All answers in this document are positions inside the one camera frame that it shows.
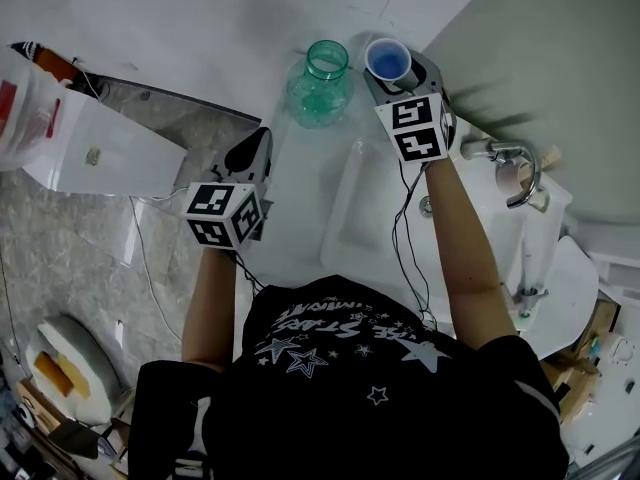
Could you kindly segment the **person's left forearm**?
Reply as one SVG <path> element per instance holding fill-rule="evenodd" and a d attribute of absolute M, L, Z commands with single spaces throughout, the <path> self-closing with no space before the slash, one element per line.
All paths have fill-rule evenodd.
<path fill-rule="evenodd" d="M 233 360 L 236 265 L 222 250 L 202 253 L 182 334 L 182 360 L 223 372 Z"/>

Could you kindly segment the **white bathtub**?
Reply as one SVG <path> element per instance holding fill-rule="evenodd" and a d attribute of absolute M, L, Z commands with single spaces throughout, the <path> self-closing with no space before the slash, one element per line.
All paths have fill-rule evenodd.
<path fill-rule="evenodd" d="M 573 344 L 586 328 L 598 294 L 599 275 L 570 236 L 556 247 L 544 298 L 526 340 L 539 359 Z"/>

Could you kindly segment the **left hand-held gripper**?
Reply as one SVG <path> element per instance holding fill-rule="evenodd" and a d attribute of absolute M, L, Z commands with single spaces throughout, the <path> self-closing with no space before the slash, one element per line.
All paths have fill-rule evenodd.
<path fill-rule="evenodd" d="M 217 174 L 266 176 L 273 148 L 271 130 L 259 127 L 218 151 L 212 161 Z M 182 218 L 203 247 L 243 251 L 260 241 L 272 202 L 265 198 L 268 179 L 239 175 L 192 182 L 185 195 Z"/>

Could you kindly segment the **black white striped cushion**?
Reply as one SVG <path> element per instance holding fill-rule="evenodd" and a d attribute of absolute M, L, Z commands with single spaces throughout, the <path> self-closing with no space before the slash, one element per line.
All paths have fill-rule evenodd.
<path fill-rule="evenodd" d="M 45 50 L 44 46 L 34 41 L 16 42 L 9 44 L 8 47 L 33 63 L 38 62 L 38 58 Z"/>

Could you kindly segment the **orange cushion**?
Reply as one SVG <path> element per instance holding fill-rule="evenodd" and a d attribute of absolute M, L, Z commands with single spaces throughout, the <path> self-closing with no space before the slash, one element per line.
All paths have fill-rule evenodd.
<path fill-rule="evenodd" d="M 34 366 L 63 397 L 71 393 L 74 388 L 72 381 L 48 353 L 41 351 L 36 356 Z"/>

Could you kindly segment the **orange sofa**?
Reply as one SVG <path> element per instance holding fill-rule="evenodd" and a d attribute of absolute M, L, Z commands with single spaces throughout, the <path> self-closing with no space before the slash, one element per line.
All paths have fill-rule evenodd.
<path fill-rule="evenodd" d="M 75 65 L 49 49 L 40 51 L 36 64 L 65 87 L 70 87 L 82 80 L 80 70 Z"/>

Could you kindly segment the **cardboard box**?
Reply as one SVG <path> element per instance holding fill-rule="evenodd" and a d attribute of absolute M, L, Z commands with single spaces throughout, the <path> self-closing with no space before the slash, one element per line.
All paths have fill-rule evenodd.
<path fill-rule="evenodd" d="M 568 424 L 579 414 L 600 380 L 596 349 L 611 334 L 619 311 L 616 302 L 598 299 L 579 338 L 540 361 L 554 391 L 562 424 Z"/>

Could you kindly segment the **dark wooden chair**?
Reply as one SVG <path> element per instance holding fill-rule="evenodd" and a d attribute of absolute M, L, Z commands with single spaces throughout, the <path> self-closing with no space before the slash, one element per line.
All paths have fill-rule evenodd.
<path fill-rule="evenodd" d="M 86 459 L 98 458 L 98 441 L 101 435 L 73 419 L 66 419 L 48 434 L 48 439 L 70 455 Z"/>

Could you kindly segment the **black star-print T-shirt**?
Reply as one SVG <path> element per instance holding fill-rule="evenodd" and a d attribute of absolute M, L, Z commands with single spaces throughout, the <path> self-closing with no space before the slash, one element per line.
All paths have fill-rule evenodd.
<path fill-rule="evenodd" d="M 564 480 L 552 388 L 517 336 L 471 349 L 338 276 L 254 299 L 225 371 L 138 376 L 130 480 Z"/>

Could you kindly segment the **pink tumbler cup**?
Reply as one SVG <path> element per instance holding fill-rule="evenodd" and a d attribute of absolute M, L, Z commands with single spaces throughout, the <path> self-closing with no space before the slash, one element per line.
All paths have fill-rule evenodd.
<path fill-rule="evenodd" d="M 496 184 L 508 197 L 516 196 L 529 186 L 531 172 L 530 163 L 523 159 L 507 161 L 496 166 Z"/>

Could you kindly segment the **yellow cushion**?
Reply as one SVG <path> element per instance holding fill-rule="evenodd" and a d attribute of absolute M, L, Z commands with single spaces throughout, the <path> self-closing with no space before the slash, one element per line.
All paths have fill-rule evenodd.
<path fill-rule="evenodd" d="M 81 398 L 88 399 L 91 395 L 90 385 L 79 368 L 61 353 L 57 355 L 57 363 L 66 378 L 64 384 L 64 395 L 68 396 L 72 391 L 74 391 Z"/>

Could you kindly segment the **blue plastic cup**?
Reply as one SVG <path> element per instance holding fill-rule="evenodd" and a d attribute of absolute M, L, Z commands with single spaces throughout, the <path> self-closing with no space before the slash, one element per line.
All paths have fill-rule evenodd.
<path fill-rule="evenodd" d="M 402 79 L 409 73 L 411 63 L 409 50 L 395 39 L 376 39 L 365 50 L 366 68 L 382 81 L 395 82 Z"/>

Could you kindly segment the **chrome faucet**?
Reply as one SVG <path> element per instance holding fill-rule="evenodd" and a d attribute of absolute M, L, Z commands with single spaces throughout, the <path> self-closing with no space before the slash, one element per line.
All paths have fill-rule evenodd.
<path fill-rule="evenodd" d="M 527 141 L 500 141 L 494 138 L 465 139 L 461 143 L 460 152 L 465 160 L 486 158 L 499 165 L 507 161 L 523 159 L 530 163 L 532 172 L 529 186 L 520 194 L 507 198 L 506 206 L 509 209 L 524 206 L 539 189 L 542 160 L 537 149 Z"/>

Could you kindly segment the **white plastic bag with label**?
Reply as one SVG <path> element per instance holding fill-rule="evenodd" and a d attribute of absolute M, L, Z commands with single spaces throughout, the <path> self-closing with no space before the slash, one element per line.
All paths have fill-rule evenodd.
<path fill-rule="evenodd" d="M 8 46 L 0 46 L 0 172 L 46 149 L 68 87 Z"/>

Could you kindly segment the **green transparent plastic bottle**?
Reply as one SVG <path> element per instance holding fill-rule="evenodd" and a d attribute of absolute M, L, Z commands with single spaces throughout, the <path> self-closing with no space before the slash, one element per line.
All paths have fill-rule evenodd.
<path fill-rule="evenodd" d="M 300 126 L 320 129 L 332 125 L 354 93 L 346 48 L 333 40 L 312 44 L 289 70 L 285 93 L 289 114 Z"/>

